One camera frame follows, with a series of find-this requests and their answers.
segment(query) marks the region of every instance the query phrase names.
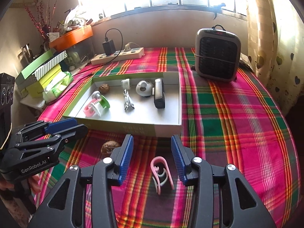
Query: black charger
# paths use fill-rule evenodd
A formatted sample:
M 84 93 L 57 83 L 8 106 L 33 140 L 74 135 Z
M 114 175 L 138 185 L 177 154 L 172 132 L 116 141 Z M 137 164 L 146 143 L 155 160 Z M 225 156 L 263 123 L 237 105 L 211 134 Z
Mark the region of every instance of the black charger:
M 102 43 L 105 54 L 112 55 L 116 52 L 114 41 L 112 39 L 108 40 L 107 37 L 104 38 L 105 42 Z

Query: red berry branch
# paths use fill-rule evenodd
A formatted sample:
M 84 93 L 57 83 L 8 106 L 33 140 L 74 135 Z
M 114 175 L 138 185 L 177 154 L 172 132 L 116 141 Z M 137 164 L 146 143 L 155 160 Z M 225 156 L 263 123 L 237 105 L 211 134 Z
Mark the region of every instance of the red berry branch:
M 57 0 L 55 0 L 52 18 L 50 18 L 50 16 L 51 16 L 50 0 L 48 1 L 45 20 L 44 20 L 44 15 L 43 15 L 44 5 L 43 5 L 42 1 L 34 0 L 34 3 L 35 3 L 36 11 L 37 11 L 37 20 L 33 16 L 32 12 L 30 11 L 28 6 L 25 6 L 25 10 L 27 11 L 29 17 L 31 18 L 31 21 L 34 23 L 34 26 L 37 28 L 37 30 L 41 34 L 42 38 L 44 40 L 47 40 L 48 39 L 47 33 L 51 32 L 51 26 L 52 26 L 52 21 L 53 21 L 53 17 L 54 17 Z

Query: yellow box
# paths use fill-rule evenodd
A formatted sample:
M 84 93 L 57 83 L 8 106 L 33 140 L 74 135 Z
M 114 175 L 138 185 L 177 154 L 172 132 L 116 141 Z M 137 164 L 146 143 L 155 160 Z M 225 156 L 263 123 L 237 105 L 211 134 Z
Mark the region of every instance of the yellow box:
M 31 97 L 42 97 L 42 93 L 45 87 L 54 79 L 54 77 L 61 72 L 60 64 L 54 66 L 49 72 L 47 72 L 39 81 L 31 84 L 26 88 Z

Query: power strip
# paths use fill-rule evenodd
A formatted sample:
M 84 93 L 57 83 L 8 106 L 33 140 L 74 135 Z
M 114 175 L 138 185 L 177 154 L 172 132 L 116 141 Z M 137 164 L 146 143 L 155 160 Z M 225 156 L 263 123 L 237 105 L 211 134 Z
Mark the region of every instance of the power strip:
M 111 61 L 118 55 L 119 51 L 116 51 L 112 55 L 106 56 L 106 54 L 101 54 L 97 55 L 91 60 L 92 65 L 97 65 L 97 64 L 103 64 Z M 131 49 L 130 51 L 121 51 L 121 53 L 115 58 L 116 61 L 124 61 L 124 60 L 130 60 L 130 59 L 140 59 L 142 55 L 144 54 L 143 48 L 134 48 Z

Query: white box tray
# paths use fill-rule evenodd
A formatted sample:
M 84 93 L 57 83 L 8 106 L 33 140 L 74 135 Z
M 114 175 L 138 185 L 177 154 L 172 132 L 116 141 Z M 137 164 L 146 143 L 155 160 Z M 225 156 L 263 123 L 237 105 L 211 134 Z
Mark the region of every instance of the white box tray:
M 138 73 L 130 75 L 115 75 L 93 78 L 75 98 L 64 116 L 75 117 L 78 122 L 91 129 L 102 131 L 131 133 L 146 136 L 171 137 L 181 131 L 181 89 L 178 72 Z M 162 78 L 165 88 L 165 108 L 157 109 L 154 97 L 141 97 L 135 89 L 141 80 L 154 82 Z M 124 94 L 121 80 L 130 78 L 129 95 L 134 103 L 134 109 L 124 110 Z M 110 91 L 104 95 L 110 103 L 110 108 L 101 110 L 101 116 L 94 114 L 86 117 L 84 107 L 91 101 L 92 93 L 102 84 L 108 84 Z

